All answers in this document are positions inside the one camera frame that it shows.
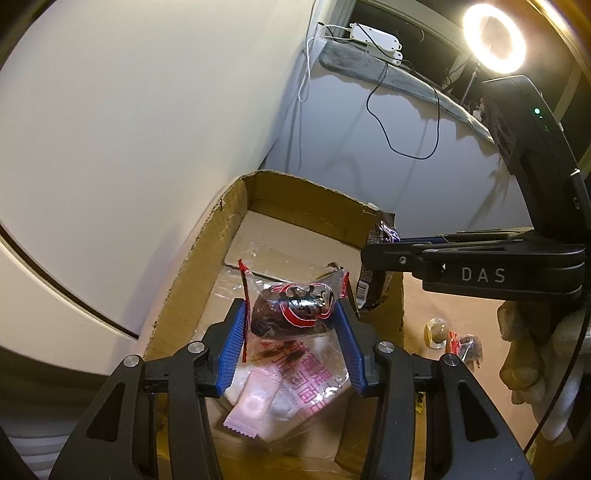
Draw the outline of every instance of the barcode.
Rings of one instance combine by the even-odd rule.
[[[355,303],[357,308],[361,308],[368,299],[369,283],[359,280],[357,282],[357,292],[355,293]]]

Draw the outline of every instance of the pink candy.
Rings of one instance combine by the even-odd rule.
[[[253,368],[224,426],[247,437],[256,437],[261,420],[277,395],[281,382],[280,374]]]

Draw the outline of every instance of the screw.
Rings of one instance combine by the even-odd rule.
[[[446,353],[443,355],[443,361],[450,367],[457,367],[462,362],[460,357],[453,355],[452,353]]]
[[[394,344],[392,342],[380,342],[378,343],[378,350],[383,353],[392,353]]]
[[[123,360],[123,364],[126,367],[135,367],[139,363],[139,357],[137,355],[129,355]]]
[[[205,350],[205,345],[201,342],[191,342],[187,346],[187,350],[189,350],[191,353],[201,353]]]

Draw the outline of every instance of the gray fabric on ledge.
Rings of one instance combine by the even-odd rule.
[[[328,40],[319,56],[319,63],[330,72],[340,73],[366,82],[378,83],[384,72],[384,62],[372,57],[364,50],[352,45],[337,43]],[[416,78],[403,69],[389,67],[382,86],[391,90],[397,90],[426,102],[437,104],[433,88],[424,81]],[[439,102],[442,110],[445,110],[460,122],[464,122],[485,140],[494,143],[488,129],[476,118],[466,112],[456,102],[441,92]]]

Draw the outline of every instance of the glowing white ring light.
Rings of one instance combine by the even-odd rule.
[[[513,51],[506,59],[493,55],[482,42],[480,24],[486,17],[496,18],[509,31]],[[487,68],[498,73],[512,73],[525,60],[525,40],[515,22],[504,12],[488,4],[472,5],[464,15],[464,37],[476,58]]]

